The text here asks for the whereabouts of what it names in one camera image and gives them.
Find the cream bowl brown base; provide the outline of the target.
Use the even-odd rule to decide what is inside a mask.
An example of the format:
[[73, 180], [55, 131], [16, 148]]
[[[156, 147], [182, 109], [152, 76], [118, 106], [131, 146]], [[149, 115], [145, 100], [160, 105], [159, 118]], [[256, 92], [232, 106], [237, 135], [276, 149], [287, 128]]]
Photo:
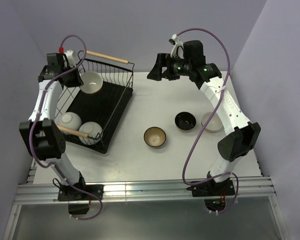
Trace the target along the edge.
[[83, 85], [79, 89], [88, 95], [93, 95], [99, 92], [103, 87], [102, 77], [94, 71], [87, 71], [80, 75]]

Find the pale blue white bowl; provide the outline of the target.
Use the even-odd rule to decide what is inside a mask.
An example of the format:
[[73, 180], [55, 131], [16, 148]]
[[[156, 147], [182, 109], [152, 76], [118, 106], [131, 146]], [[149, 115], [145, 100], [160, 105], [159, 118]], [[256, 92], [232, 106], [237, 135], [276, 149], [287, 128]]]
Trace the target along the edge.
[[74, 112], [66, 112], [61, 115], [57, 125], [78, 131], [82, 125], [82, 120], [78, 114]]

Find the white ceramic bowl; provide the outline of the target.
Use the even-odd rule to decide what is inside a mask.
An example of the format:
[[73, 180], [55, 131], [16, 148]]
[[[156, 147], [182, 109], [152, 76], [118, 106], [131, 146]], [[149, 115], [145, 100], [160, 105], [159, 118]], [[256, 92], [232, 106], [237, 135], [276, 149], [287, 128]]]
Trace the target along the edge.
[[96, 122], [86, 122], [80, 128], [79, 131], [85, 134], [88, 134], [89, 138], [79, 137], [80, 141], [84, 145], [95, 145], [100, 142], [103, 136], [102, 127]]

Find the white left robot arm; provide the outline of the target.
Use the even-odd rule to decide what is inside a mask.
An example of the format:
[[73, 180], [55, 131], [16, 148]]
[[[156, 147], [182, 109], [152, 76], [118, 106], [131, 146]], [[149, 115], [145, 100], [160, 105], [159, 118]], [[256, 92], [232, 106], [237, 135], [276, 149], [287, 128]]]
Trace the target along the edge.
[[19, 124], [24, 144], [37, 165], [52, 168], [60, 179], [59, 189], [76, 200], [86, 197], [85, 180], [69, 160], [66, 140], [55, 123], [59, 98], [65, 87], [83, 84], [72, 50], [47, 54], [45, 65], [38, 76], [39, 92], [27, 121]]

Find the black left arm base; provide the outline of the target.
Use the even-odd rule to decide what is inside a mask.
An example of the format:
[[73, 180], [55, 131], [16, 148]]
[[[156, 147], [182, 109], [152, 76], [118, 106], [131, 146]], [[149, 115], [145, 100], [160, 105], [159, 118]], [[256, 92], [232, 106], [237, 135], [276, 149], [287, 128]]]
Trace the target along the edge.
[[[84, 191], [96, 195], [99, 199], [103, 198], [104, 185], [88, 184], [84, 187]], [[96, 198], [86, 193], [82, 193], [73, 189], [68, 185], [62, 185], [59, 188], [57, 197], [58, 202], [68, 202], [68, 212], [72, 215], [86, 215], [90, 210], [90, 204]]]

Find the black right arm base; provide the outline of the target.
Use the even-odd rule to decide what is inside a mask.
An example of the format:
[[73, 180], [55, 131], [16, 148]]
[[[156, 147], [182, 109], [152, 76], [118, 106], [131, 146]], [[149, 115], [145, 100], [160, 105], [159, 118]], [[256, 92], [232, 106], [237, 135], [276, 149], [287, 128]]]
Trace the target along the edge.
[[192, 197], [214, 197], [205, 199], [205, 207], [210, 211], [223, 211], [226, 208], [226, 197], [235, 195], [235, 187], [233, 181], [227, 179], [223, 182], [216, 183], [214, 180], [189, 186], [187, 191], [191, 191]]

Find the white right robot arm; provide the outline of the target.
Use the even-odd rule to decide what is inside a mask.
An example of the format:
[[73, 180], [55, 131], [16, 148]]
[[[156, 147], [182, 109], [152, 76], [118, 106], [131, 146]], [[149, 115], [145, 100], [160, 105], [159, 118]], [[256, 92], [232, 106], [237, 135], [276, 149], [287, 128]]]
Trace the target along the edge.
[[147, 78], [172, 81], [187, 76], [212, 104], [212, 113], [218, 115], [225, 131], [225, 137], [217, 144], [219, 157], [207, 174], [206, 189], [217, 195], [238, 161], [255, 147], [261, 127], [257, 122], [252, 123], [237, 105], [219, 68], [206, 62], [199, 40], [182, 42], [173, 36], [169, 42], [173, 45], [171, 53], [157, 55]]

